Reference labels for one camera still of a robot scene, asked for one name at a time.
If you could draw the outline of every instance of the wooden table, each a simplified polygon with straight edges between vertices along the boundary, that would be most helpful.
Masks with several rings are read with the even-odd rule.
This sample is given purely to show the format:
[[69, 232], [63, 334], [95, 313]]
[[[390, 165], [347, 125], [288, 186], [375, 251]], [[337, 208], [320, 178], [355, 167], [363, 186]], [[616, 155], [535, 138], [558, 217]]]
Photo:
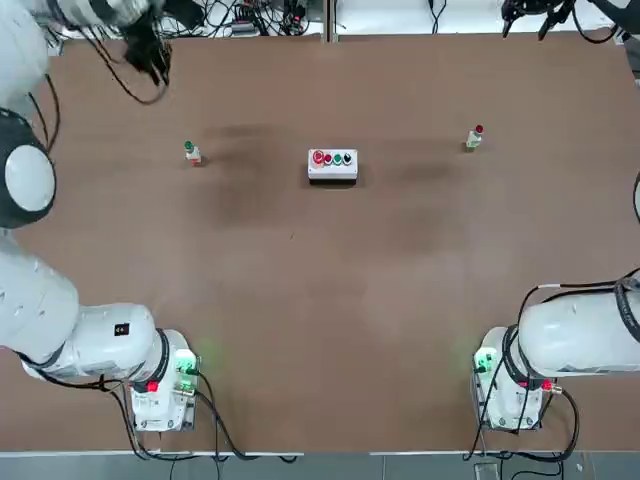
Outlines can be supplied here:
[[[57, 206], [18, 238], [84, 304], [143, 303], [184, 332], [242, 449], [465, 450], [484, 333], [514, 323], [537, 283], [638, 261], [640, 95], [622, 48], [556, 34], [174, 50], [171, 89], [148, 108], [84, 45], [54, 62]], [[477, 123], [485, 141], [463, 153]], [[205, 167], [185, 164], [185, 140]], [[357, 187], [310, 188], [314, 147], [358, 149]], [[128, 448], [110, 399], [0, 360], [1, 450]], [[640, 377], [562, 384], [579, 448], [640, 448]], [[163, 448], [213, 450], [210, 423], [199, 412]], [[569, 428], [558, 400], [543, 432], [489, 446], [562, 449]]]

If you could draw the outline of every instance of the white robotic arm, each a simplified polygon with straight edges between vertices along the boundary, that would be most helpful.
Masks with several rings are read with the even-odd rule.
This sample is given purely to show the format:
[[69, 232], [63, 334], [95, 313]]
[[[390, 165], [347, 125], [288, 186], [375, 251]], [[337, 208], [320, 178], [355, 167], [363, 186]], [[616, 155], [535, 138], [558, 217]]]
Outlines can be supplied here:
[[[36, 17], [72, 27], [117, 25], [133, 39], [130, 44], [144, 41], [148, 47], [156, 40], [145, 37], [140, 19], [164, 6], [161, 0], [0, 1], [0, 63], [7, 67], [0, 75], [0, 346], [16, 352], [37, 378], [105, 375], [126, 381], [137, 428], [152, 431], [193, 424], [197, 359], [185, 338], [156, 329], [142, 305], [80, 305], [73, 284], [24, 252], [11, 230], [44, 217], [56, 194], [47, 148], [21, 115], [48, 66]], [[147, 73], [160, 70], [168, 81], [166, 57], [144, 62], [136, 56], [140, 50], [132, 51], [130, 63]]]
[[484, 420], [498, 430], [537, 428], [551, 379], [640, 371], [637, 318], [640, 283], [627, 276], [566, 290], [524, 310], [519, 324], [492, 328], [474, 355]]

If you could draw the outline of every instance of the white wall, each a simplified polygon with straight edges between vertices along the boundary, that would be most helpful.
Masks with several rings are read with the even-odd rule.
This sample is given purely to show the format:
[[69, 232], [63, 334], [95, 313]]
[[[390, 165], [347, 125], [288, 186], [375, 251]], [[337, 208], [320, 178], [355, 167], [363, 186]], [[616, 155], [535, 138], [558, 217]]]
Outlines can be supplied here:
[[[434, 0], [436, 12], [444, 0]], [[439, 21], [440, 33], [502, 32], [500, 0], [447, 0], [447, 8]], [[584, 29], [609, 26], [611, 22], [587, 0], [578, 0], [576, 9]], [[338, 27], [341, 35], [349, 34], [418, 34], [431, 33], [433, 24], [427, 0], [339, 0]], [[528, 16], [517, 20], [512, 32], [537, 32], [544, 16]], [[314, 26], [313, 31], [320, 31]], [[575, 30], [570, 17], [555, 31]]]

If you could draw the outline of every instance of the black cable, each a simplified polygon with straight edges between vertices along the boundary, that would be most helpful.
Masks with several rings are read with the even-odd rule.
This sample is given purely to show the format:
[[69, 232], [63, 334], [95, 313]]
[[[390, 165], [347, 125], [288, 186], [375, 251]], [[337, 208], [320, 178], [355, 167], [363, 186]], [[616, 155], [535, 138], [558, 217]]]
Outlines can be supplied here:
[[140, 460], [144, 460], [145, 462], [147, 460], [149, 460], [148, 458], [143, 457], [140, 452], [138, 452], [138, 449], [136, 448], [135, 445], [135, 435], [132, 433], [131, 431], [131, 422], [129, 421], [129, 416], [127, 415], [127, 413], [125, 412], [125, 408], [122, 405], [122, 400], [120, 400], [120, 397], [118, 397], [118, 395], [115, 392], [109, 392], [109, 394], [113, 397], [113, 399], [116, 401], [116, 403], [118, 404], [118, 408], [120, 409], [120, 413], [122, 415], [122, 420], [124, 421], [125, 424], [125, 428], [127, 430], [127, 439], [129, 440], [129, 445], [131, 446], [131, 451], [133, 452], [133, 454], [138, 457]]
[[520, 419], [518, 420], [518, 426], [516, 427], [515, 434], [520, 434], [520, 425], [522, 425], [522, 419], [524, 418], [524, 412], [527, 409], [527, 402], [529, 401], [529, 386], [531, 385], [531, 374], [527, 372], [527, 386], [524, 391], [524, 402], [522, 402], [522, 410], [520, 411]]
[[44, 143], [46, 148], [49, 148], [49, 128], [47, 127], [47, 122], [44, 119], [44, 115], [42, 114], [42, 110], [40, 110], [40, 105], [38, 105], [38, 101], [36, 97], [33, 96], [32, 93], [29, 93], [29, 100], [33, 104], [33, 107], [36, 109], [36, 113], [38, 114], [38, 118], [40, 119], [40, 125], [42, 125], [42, 133], [44, 134]]
[[534, 472], [533, 470], [521, 470], [519, 472], [514, 473], [513, 475], [511, 475], [511, 480], [515, 480], [516, 478], [518, 478], [519, 475], [537, 475], [539, 477], [559, 477], [562, 476], [564, 478], [564, 463], [563, 462], [558, 462], [558, 471], [557, 472], [553, 472], [553, 473], [547, 473], [547, 472]]
[[171, 463], [171, 470], [169, 470], [169, 480], [173, 480], [173, 469], [176, 467], [176, 461]]
[[141, 99], [140, 97], [135, 95], [131, 90], [129, 90], [129, 87], [127, 87], [126, 84], [120, 79], [120, 77], [118, 76], [116, 71], [111, 66], [111, 62], [109, 62], [109, 59], [104, 55], [104, 53], [102, 53], [100, 48], [93, 42], [93, 40], [86, 33], [84, 33], [82, 30], [78, 30], [78, 31], [84, 37], [84, 39], [87, 42], [89, 42], [89, 44], [93, 47], [93, 49], [96, 51], [98, 56], [102, 59], [103, 63], [105, 64], [105, 66], [107, 67], [109, 72], [111, 73], [111, 76], [114, 78], [114, 80], [116, 82], [118, 82], [120, 87], [122, 87], [122, 89], [124, 90], [124, 92], [127, 95], [129, 95], [131, 98], [133, 98], [136, 102], [140, 103], [141, 105], [153, 105], [154, 103], [157, 103], [160, 100], [162, 100], [162, 97], [164, 97], [165, 93], [167, 92], [167, 85], [165, 83], [162, 84], [162, 87], [160, 88], [160, 91], [158, 92], [158, 94], [155, 97], [153, 97], [150, 100]]
[[436, 33], [438, 33], [438, 29], [440, 28], [440, 16], [442, 15], [442, 12], [444, 12], [444, 9], [447, 8], [447, 0], [444, 0], [444, 3], [442, 4], [442, 7], [440, 8], [440, 11], [436, 14], [434, 9], [433, 9], [433, 0], [428, 0], [429, 3], [429, 10], [431, 11], [431, 16], [433, 17], [433, 26], [431, 27], [431, 34], [435, 35]]
[[578, 33], [580, 34], [580, 36], [582, 38], [584, 38], [587, 42], [593, 43], [594, 45], [600, 45], [602, 43], [608, 42], [609, 40], [611, 40], [613, 38], [613, 36], [618, 31], [618, 25], [614, 24], [613, 27], [611, 27], [611, 31], [609, 32], [609, 34], [606, 37], [598, 38], [598, 39], [591, 38], [582, 29], [582, 26], [580, 25], [580, 22], [578, 21], [578, 15], [576, 14], [576, 7], [575, 6], [571, 9], [571, 15], [573, 16], [573, 21], [576, 24], [576, 29], [578, 30]]
[[[504, 462], [505, 459], [500, 459], [500, 470], [499, 470], [499, 478], [500, 480], [503, 480], [503, 471], [504, 471]], [[533, 470], [521, 470], [519, 472], [514, 473], [511, 476], [511, 480], [514, 480], [515, 478], [517, 478], [519, 475], [524, 475], [524, 474], [529, 474], [529, 475], [538, 475], [541, 477], [557, 477], [560, 476], [560, 478], [562, 480], [564, 480], [564, 462], [560, 461], [557, 462], [558, 463], [558, 471], [554, 472], [554, 473], [547, 473], [547, 472], [536, 472]]]
[[225, 436], [227, 443], [229, 444], [229, 447], [231, 447], [231, 451], [234, 453], [236, 457], [238, 457], [240, 460], [245, 460], [245, 461], [256, 460], [260, 458], [254, 455], [246, 455], [245, 453], [238, 450], [236, 445], [233, 443], [233, 440], [231, 439], [231, 435], [229, 434], [229, 430], [227, 430], [227, 426], [224, 424], [224, 421], [220, 417], [220, 414], [218, 413], [218, 410], [216, 409], [213, 402], [209, 400], [206, 395], [203, 395], [202, 392], [198, 390], [196, 390], [196, 397], [202, 400], [205, 406], [211, 411], [211, 414], [213, 415], [214, 420], [217, 420], [218, 425], [220, 425], [220, 429], [222, 430], [222, 433]]
[[44, 76], [47, 84], [49, 85], [49, 90], [51, 91], [51, 98], [53, 99], [53, 108], [56, 115], [56, 120], [53, 125], [53, 135], [51, 135], [51, 141], [47, 144], [47, 153], [51, 154], [51, 150], [56, 144], [58, 140], [58, 135], [60, 134], [60, 125], [62, 124], [62, 116], [60, 115], [60, 99], [58, 98], [58, 92], [56, 91], [56, 87], [53, 84], [53, 80], [49, 74], [45, 74]]
[[[513, 343], [513, 340], [515, 338], [516, 338], [516, 336], [513, 335], [509, 339], [509, 347], [511, 346], [511, 344]], [[473, 440], [473, 444], [471, 445], [471, 448], [469, 449], [469, 452], [462, 456], [462, 460], [465, 461], [465, 462], [468, 462], [469, 460], [471, 460], [471, 457], [474, 455], [474, 453], [476, 451], [476, 447], [478, 445], [478, 440], [480, 440], [480, 433], [482, 432], [482, 424], [484, 422], [484, 416], [487, 413], [487, 406], [489, 405], [489, 399], [491, 398], [491, 392], [493, 392], [493, 387], [496, 384], [496, 377], [498, 376], [498, 371], [500, 370], [500, 367], [502, 367], [503, 363], [504, 363], [504, 356], [502, 356], [500, 358], [500, 361], [498, 362], [498, 365], [496, 366], [496, 369], [493, 372], [493, 376], [491, 377], [491, 383], [489, 384], [489, 390], [487, 390], [487, 397], [484, 399], [484, 407], [482, 408], [482, 414], [478, 417], [478, 428], [476, 429], [476, 437]]]
[[565, 448], [565, 450], [557, 457], [541, 457], [527, 452], [515, 452], [515, 455], [542, 463], [562, 462], [571, 456], [576, 448], [576, 444], [578, 443], [578, 437], [580, 436], [580, 412], [573, 396], [571, 396], [571, 394], [564, 388], [562, 389], [562, 396], [569, 401], [571, 410], [573, 411], [573, 433], [571, 434], [571, 440], [569, 441], [567, 448]]

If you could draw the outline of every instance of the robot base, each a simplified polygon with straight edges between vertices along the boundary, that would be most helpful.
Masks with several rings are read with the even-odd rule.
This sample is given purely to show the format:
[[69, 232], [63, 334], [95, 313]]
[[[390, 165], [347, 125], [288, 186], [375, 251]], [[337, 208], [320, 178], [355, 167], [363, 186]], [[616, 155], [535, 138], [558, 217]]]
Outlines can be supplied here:
[[[495, 327], [489, 330], [473, 357], [473, 380], [476, 395], [474, 400], [478, 417], [484, 410], [491, 379], [502, 361], [502, 338], [506, 331], [505, 327]], [[526, 389], [511, 379], [504, 365], [500, 366], [495, 382], [485, 417], [479, 420], [484, 420], [484, 424], [493, 430], [517, 430]], [[542, 389], [530, 390], [519, 427], [521, 430], [536, 429], [539, 426], [541, 406]]]
[[185, 374], [185, 370], [197, 369], [198, 359], [181, 333], [175, 330], [164, 330], [164, 333], [169, 340], [169, 364], [164, 377], [153, 386], [153, 391], [150, 388], [140, 393], [131, 388], [136, 429], [147, 432], [193, 430], [198, 377]]

